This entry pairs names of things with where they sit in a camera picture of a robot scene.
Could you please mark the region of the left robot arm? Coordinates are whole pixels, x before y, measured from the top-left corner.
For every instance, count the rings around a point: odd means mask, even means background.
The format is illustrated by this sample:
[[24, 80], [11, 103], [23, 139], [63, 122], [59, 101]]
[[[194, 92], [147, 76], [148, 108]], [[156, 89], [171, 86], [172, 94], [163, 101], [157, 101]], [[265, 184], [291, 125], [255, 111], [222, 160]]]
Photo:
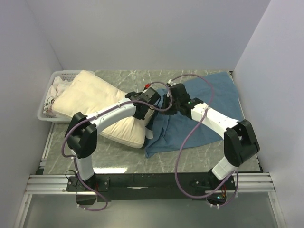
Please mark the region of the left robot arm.
[[84, 115], [76, 113], [69, 123], [62, 145], [62, 152], [67, 145], [72, 154], [70, 157], [75, 160], [77, 173], [79, 174], [78, 185], [85, 191], [91, 190], [95, 185], [95, 172], [92, 165], [92, 154], [97, 147], [98, 135], [107, 127], [118, 121], [134, 117], [143, 120], [154, 104], [161, 96], [153, 88], [144, 92], [130, 92], [114, 105]]

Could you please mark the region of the cream pillow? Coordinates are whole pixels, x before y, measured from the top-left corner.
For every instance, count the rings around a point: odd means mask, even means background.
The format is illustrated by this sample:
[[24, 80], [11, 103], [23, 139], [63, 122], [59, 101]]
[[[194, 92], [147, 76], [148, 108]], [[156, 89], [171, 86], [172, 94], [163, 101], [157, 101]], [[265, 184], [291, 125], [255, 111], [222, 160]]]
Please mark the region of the cream pillow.
[[[126, 95], [110, 83], [89, 71], [82, 70], [71, 85], [52, 104], [52, 112], [72, 118], [75, 113], [89, 115], [114, 105]], [[100, 134], [110, 140], [133, 148], [142, 148], [145, 142], [145, 127], [154, 111], [149, 109], [144, 120], [124, 118], [107, 127]]]

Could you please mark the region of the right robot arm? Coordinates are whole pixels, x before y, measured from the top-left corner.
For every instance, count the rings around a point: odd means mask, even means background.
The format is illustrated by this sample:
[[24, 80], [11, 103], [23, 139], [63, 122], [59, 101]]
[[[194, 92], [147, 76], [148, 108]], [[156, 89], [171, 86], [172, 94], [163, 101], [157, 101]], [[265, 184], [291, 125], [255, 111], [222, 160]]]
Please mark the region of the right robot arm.
[[260, 151], [252, 124], [246, 119], [239, 121], [225, 116], [198, 98], [191, 99], [182, 83], [170, 80], [168, 86], [172, 105], [165, 114], [180, 113], [207, 126], [224, 140], [224, 157], [209, 171], [208, 179], [209, 186], [218, 190], [231, 172]]

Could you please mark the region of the blue pillowcase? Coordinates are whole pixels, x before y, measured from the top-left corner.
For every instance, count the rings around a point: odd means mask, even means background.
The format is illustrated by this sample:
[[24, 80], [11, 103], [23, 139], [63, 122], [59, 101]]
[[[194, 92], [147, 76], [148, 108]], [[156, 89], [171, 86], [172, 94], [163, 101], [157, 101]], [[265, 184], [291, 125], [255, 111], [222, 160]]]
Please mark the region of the blue pillowcase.
[[200, 147], [222, 140], [222, 137], [204, 123], [217, 111], [229, 118], [243, 120], [239, 104], [238, 90], [227, 72], [207, 75], [203, 79], [195, 77], [184, 82], [191, 98], [198, 98], [209, 104], [203, 108], [198, 120], [192, 120], [180, 113], [164, 115], [155, 112], [147, 124], [153, 137], [146, 139], [145, 156], [152, 157], [158, 152], [171, 152]]

